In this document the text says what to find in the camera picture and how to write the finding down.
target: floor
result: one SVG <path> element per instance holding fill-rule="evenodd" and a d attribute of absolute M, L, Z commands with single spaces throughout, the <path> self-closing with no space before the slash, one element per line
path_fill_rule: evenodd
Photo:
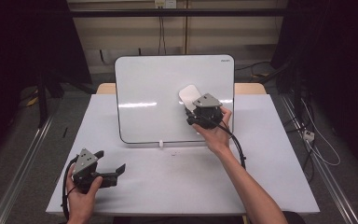
<path fill-rule="evenodd" d="M 241 76 L 241 81 L 250 79 L 249 70 L 240 70 L 240 72 L 238 76 Z M 104 74 L 94 76 L 93 79 L 94 84 L 91 87 L 96 88 L 99 83 L 112 80 L 112 76 Z M 13 204 L 4 204 L 7 214 L 1 217 L 0 223 L 64 222 L 64 217 L 50 215 L 45 211 L 56 186 L 57 178 L 75 141 L 90 96 L 67 84 L 62 85 L 65 89 L 63 98 L 48 98 L 49 113 L 54 114 L 54 117 L 48 127 L 45 139 L 39 143 L 39 148 L 33 156 L 33 162 L 28 164 L 31 168 L 30 171 L 24 175 L 22 183 L 14 183 L 17 184 L 18 193 L 8 193 L 12 195 Z M 277 93 L 274 81 L 267 83 L 265 88 L 277 108 L 282 123 L 286 123 L 291 118 L 283 102 L 284 95 Z M 26 95 L 33 90 L 34 88 L 29 88 L 24 90 L 22 94 Z M 39 111 L 37 105 L 25 106 L 25 103 L 21 102 L 19 105 L 5 141 L 0 146 L 0 201 L 7 188 L 13 184 L 11 181 L 21 167 L 22 160 L 27 155 L 30 145 L 34 144 Z M 318 106 L 318 103 L 313 102 L 312 106 L 318 130 L 334 146 L 341 159 L 340 165 L 329 166 L 329 169 L 352 205 L 356 217 L 358 217 L 358 160 L 352 156 L 345 141 L 335 135 L 334 127 L 324 116 L 323 109 Z M 289 122 L 285 127 L 288 131 L 294 128 L 292 122 Z M 291 132 L 288 137 L 299 162 L 302 164 L 306 160 L 307 150 L 304 148 L 299 134 Z M 316 145 L 327 161 L 337 161 L 336 155 L 319 134 L 316 135 Z M 305 221 L 307 223 L 350 223 L 344 220 L 338 210 L 337 202 L 324 183 L 323 176 L 318 172 L 318 169 L 312 169 L 311 163 L 308 162 L 305 167 L 306 177 L 310 178 L 312 171 L 314 175 L 310 181 L 310 187 L 320 206 L 321 213 L 303 216 Z M 112 218 L 94 217 L 90 223 L 112 223 Z"/>

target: small white object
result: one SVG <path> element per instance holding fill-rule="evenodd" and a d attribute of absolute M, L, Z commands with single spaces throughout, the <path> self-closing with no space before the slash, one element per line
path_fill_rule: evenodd
<path fill-rule="evenodd" d="M 176 8 L 176 0 L 165 0 L 165 8 Z"/>
<path fill-rule="evenodd" d="M 315 133 L 308 131 L 307 129 L 303 132 L 303 139 L 312 142 L 315 139 Z"/>
<path fill-rule="evenodd" d="M 165 0 L 155 0 L 156 8 L 165 8 Z"/>

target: black cable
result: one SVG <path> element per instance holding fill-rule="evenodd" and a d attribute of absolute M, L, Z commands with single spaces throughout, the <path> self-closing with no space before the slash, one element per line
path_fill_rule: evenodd
<path fill-rule="evenodd" d="M 254 64 L 251 64 L 251 65 L 245 66 L 245 67 L 243 67 L 243 68 L 237 68 L 237 69 L 235 69 L 235 71 L 240 71 L 240 70 L 243 70 L 243 69 L 246 69 L 246 68 L 250 68 L 250 67 L 252 67 L 252 66 L 255 66 L 255 65 L 258 65 L 258 64 L 261 64 L 261 63 L 270 63 L 270 62 L 254 63 Z"/>
<path fill-rule="evenodd" d="M 286 127 L 288 124 L 290 124 L 290 122 L 292 122 L 292 121 L 295 120 L 295 119 L 296 119 L 296 117 L 294 117 L 294 118 L 292 118 L 292 119 L 289 119 L 289 120 L 283 122 L 283 123 L 282 123 L 282 126 L 283 126 L 283 127 Z"/>
<path fill-rule="evenodd" d="M 208 122 L 211 122 L 213 125 L 219 127 L 221 130 L 225 131 L 226 133 L 228 133 L 228 135 L 232 138 L 232 141 L 234 142 L 235 146 L 237 147 L 237 150 L 238 150 L 238 153 L 240 154 L 240 161 L 241 161 L 241 166 L 243 167 L 243 169 L 246 170 L 246 165 L 245 165 L 245 160 L 246 160 L 246 157 L 243 156 L 243 151 L 242 151 L 242 147 L 241 147 L 241 144 L 240 144 L 240 141 L 238 141 L 237 137 L 228 129 L 228 128 L 225 128 L 223 127 L 222 125 L 214 122 L 213 120 L 210 120 L 208 118 L 205 118 L 204 116 L 200 116 L 202 119 L 205 119 L 206 121 Z"/>
<path fill-rule="evenodd" d="M 164 44 L 164 54 L 167 55 L 167 49 L 165 48 L 165 28 L 164 28 L 164 18 L 161 17 L 161 27 L 162 27 L 162 42 Z"/>
<path fill-rule="evenodd" d="M 66 167 L 65 170 L 65 175 L 63 176 L 63 183 L 62 183 L 62 211 L 63 214 L 66 217 L 66 220 L 69 220 L 69 210 L 68 210 L 68 195 L 69 193 L 73 190 L 71 189 L 68 194 L 66 194 L 66 177 L 68 176 L 69 173 L 69 169 L 71 168 L 72 164 L 74 164 L 77 161 L 78 155 L 76 155 L 76 157 L 74 159 L 72 159 L 71 161 L 69 161 L 68 166 Z"/>
<path fill-rule="evenodd" d="M 106 63 L 105 62 L 105 60 L 104 60 L 104 58 L 103 58 L 103 51 L 100 49 L 100 58 L 101 58 L 101 61 L 103 62 L 103 63 Z"/>
<path fill-rule="evenodd" d="M 251 66 L 251 78 L 249 79 L 249 83 L 251 83 L 253 81 L 253 66 Z"/>
<path fill-rule="evenodd" d="M 162 36 L 161 17 L 158 17 L 158 21 L 159 21 L 158 55 L 159 55 L 159 49 L 161 48 L 161 36 Z"/>
<path fill-rule="evenodd" d="M 305 128 L 307 128 L 310 125 L 310 119 L 307 121 L 306 124 L 300 124 L 300 127 L 297 129 L 286 131 L 286 133 L 294 133 L 298 131 L 303 131 Z"/>
<path fill-rule="evenodd" d="M 306 98 L 306 100 L 304 101 L 304 102 L 306 102 L 307 101 L 307 103 L 305 103 L 304 104 L 304 106 L 309 110 L 309 112 L 310 112 L 310 119 L 309 119 L 309 122 L 310 122 L 310 120 L 312 119 L 312 120 L 314 120 L 314 113 L 313 113 L 313 109 L 312 109 L 312 106 L 311 106 L 311 104 L 310 104 L 310 96 L 307 94 L 307 98 Z M 313 132 L 313 133 L 315 133 L 315 127 L 313 126 L 313 125 L 311 125 L 311 131 Z M 305 161 L 304 161 L 304 163 L 302 164 L 302 166 L 301 166 L 301 168 L 302 168 L 302 170 L 303 170 L 303 172 L 305 173 L 305 168 L 306 168 L 306 166 L 307 166 L 307 164 L 308 164 L 308 161 L 310 161 L 310 165 L 311 165 L 311 174 L 310 174 L 310 177 L 309 177 L 309 179 L 308 179 L 308 183 L 310 183 L 311 181 L 312 181 L 312 179 L 313 179 L 313 177 L 314 177 L 314 173 L 315 173 L 315 167 L 314 167 L 314 164 L 313 164 L 313 160 L 311 159 L 311 157 L 310 157 L 310 155 L 312 154 L 312 150 L 308 150 L 308 148 L 307 148 L 307 145 L 306 145 L 306 143 L 305 143 L 305 141 L 302 141 L 303 142 L 303 146 L 304 146 L 304 148 L 307 150 L 307 158 L 305 159 Z M 315 139 L 313 139 L 313 141 L 312 141 L 312 145 L 311 145 L 311 147 L 314 147 L 315 146 Z"/>
<path fill-rule="evenodd" d="M 226 129 L 229 130 L 228 125 L 226 125 L 226 123 L 225 123 L 224 121 L 222 121 L 222 123 L 225 125 Z"/>
<path fill-rule="evenodd" d="M 66 194 L 66 197 L 69 197 L 69 194 L 72 192 L 72 190 L 74 190 L 76 188 L 76 186 L 74 186 L 73 188 L 71 188 L 68 193 Z"/>

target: hand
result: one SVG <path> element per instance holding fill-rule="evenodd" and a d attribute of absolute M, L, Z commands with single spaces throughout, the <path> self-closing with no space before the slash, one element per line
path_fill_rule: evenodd
<path fill-rule="evenodd" d="M 231 111 L 222 106 L 220 106 L 220 109 L 223 113 L 222 121 L 226 125 L 228 125 L 228 121 L 231 117 Z M 224 153 L 231 153 L 228 144 L 229 136 L 221 128 L 215 127 L 214 129 L 203 129 L 198 124 L 193 124 L 192 126 L 198 133 L 200 133 L 204 137 L 206 145 L 214 154 L 216 154 L 217 157 Z"/>
<path fill-rule="evenodd" d="M 92 216 L 92 212 L 94 211 L 95 194 L 103 183 L 103 178 L 100 176 L 95 178 L 89 188 L 89 192 L 83 194 L 78 188 L 75 188 L 75 183 L 72 180 L 72 172 L 74 171 L 74 168 L 75 165 L 72 165 L 69 169 L 68 176 L 66 177 L 66 190 L 69 191 L 73 189 L 68 195 L 70 208 L 68 224 L 88 223 Z"/>

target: cable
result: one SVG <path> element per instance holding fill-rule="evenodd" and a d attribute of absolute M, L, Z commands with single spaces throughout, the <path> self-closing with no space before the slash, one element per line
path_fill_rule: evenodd
<path fill-rule="evenodd" d="M 258 64 L 261 64 L 261 63 L 270 63 L 270 62 L 254 63 L 254 64 L 251 64 L 251 65 L 245 66 L 245 67 L 243 67 L 243 68 L 237 68 L 237 69 L 235 69 L 235 71 L 240 71 L 240 70 L 243 70 L 243 69 L 246 69 L 246 68 L 250 68 L 250 67 L 252 67 L 252 66 L 255 66 L 255 65 L 258 65 Z"/>
<path fill-rule="evenodd" d="M 100 49 L 100 58 L 101 58 L 101 62 L 103 62 L 103 64 L 106 64 L 106 61 L 104 60 L 103 57 L 103 51 Z"/>
<path fill-rule="evenodd" d="M 167 55 L 167 49 L 165 48 L 165 28 L 164 28 L 164 19 L 161 17 L 161 27 L 162 27 L 162 42 L 164 44 L 164 54 Z"/>
<path fill-rule="evenodd" d="M 282 123 L 282 126 L 283 126 L 283 127 L 286 127 L 288 124 L 290 124 L 290 122 L 292 122 L 292 121 L 295 120 L 295 119 L 296 119 L 296 117 L 294 117 L 294 118 L 292 118 L 292 119 L 289 119 L 289 120 L 283 122 L 283 123 Z"/>
<path fill-rule="evenodd" d="M 306 124 L 300 124 L 300 127 L 297 129 L 293 129 L 293 130 L 289 130 L 286 131 L 286 133 L 294 133 L 294 132 L 298 132 L 298 131 L 303 131 L 305 128 L 307 128 L 310 125 L 310 119 L 308 120 L 308 122 Z"/>
<path fill-rule="evenodd" d="M 315 123 L 313 122 L 313 119 L 311 117 L 310 111 L 308 110 L 308 108 L 305 106 L 305 109 L 307 110 L 308 115 L 310 116 L 310 122 L 312 122 L 313 127 L 315 128 L 315 131 L 322 137 L 322 139 L 331 147 L 331 149 L 334 151 L 334 153 L 336 154 L 337 158 L 338 158 L 338 162 L 337 163 L 332 163 L 329 161 L 326 161 L 321 154 L 319 154 L 317 151 L 315 151 L 314 147 L 310 144 L 310 142 L 308 140 L 306 140 L 306 142 L 310 145 L 310 149 L 313 151 L 313 153 L 315 153 L 315 155 L 320 158 L 324 163 L 332 165 L 332 166 L 337 166 L 341 163 L 341 158 L 339 157 L 338 153 L 336 152 L 336 150 L 333 148 L 333 146 L 331 146 L 331 144 L 324 138 L 324 136 L 321 134 L 321 132 L 319 132 L 318 128 L 316 127 Z"/>
<path fill-rule="evenodd" d="M 305 144 L 305 142 L 302 141 L 302 143 L 303 143 L 304 148 L 307 149 L 307 145 Z M 304 161 L 304 163 L 303 163 L 303 165 L 302 165 L 302 167 L 301 167 L 301 168 L 302 168 L 302 171 L 305 173 L 305 167 L 306 167 L 308 161 L 310 161 L 310 164 L 311 164 L 311 166 L 312 166 L 312 169 L 311 169 L 310 179 L 308 179 L 308 183 L 310 183 L 310 182 L 312 181 L 312 179 L 313 179 L 313 177 L 314 177 L 314 174 L 315 174 L 315 166 L 313 165 L 313 160 L 310 160 L 310 154 L 311 154 L 311 153 L 312 153 L 312 150 L 310 150 L 310 151 L 307 150 L 307 158 L 305 159 L 305 161 Z"/>
<path fill-rule="evenodd" d="M 158 55 L 159 55 L 159 49 L 161 49 L 161 36 L 162 36 L 161 17 L 158 17 L 158 20 L 159 20 L 159 41 L 158 41 Z"/>
<path fill-rule="evenodd" d="M 243 156 L 243 151 L 242 151 L 242 147 L 240 144 L 240 141 L 238 141 L 237 137 L 228 129 L 223 127 L 222 125 L 214 122 L 213 120 L 210 120 L 208 118 L 205 118 L 204 116 L 200 116 L 202 119 L 205 119 L 208 122 L 211 122 L 213 125 L 216 125 L 217 127 L 219 127 L 221 130 L 225 131 L 226 133 L 228 133 L 228 135 L 232 138 L 232 141 L 234 142 L 234 145 L 237 147 L 238 153 L 240 154 L 240 161 L 241 161 L 241 166 L 243 167 L 243 169 L 246 170 L 246 164 L 245 164 L 245 160 L 246 157 Z"/>
<path fill-rule="evenodd" d="M 249 83 L 253 81 L 253 74 L 254 74 L 253 66 L 251 66 L 251 78 L 249 79 Z"/>
<path fill-rule="evenodd" d="M 69 210 L 68 210 L 68 195 L 69 193 L 74 189 L 72 188 L 71 190 L 68 191 L 67 194 L 65 194 L 66 191 L 66 178 L 68 176 L 69 173 L 69 169 L 71 168 L 72 164 L 74 164 L 77 161 L 78 155 L 76 155 L 76 157 L 74 159 L 72 159 L 71 161 L 69 161 L 68 166 L 66 167 L 65 170 L 65 175 L 63 176 L 63 182 L 62 182 L 62 211 L 63 214 L 66 217 L 66 220 L 69 220 Z"/>

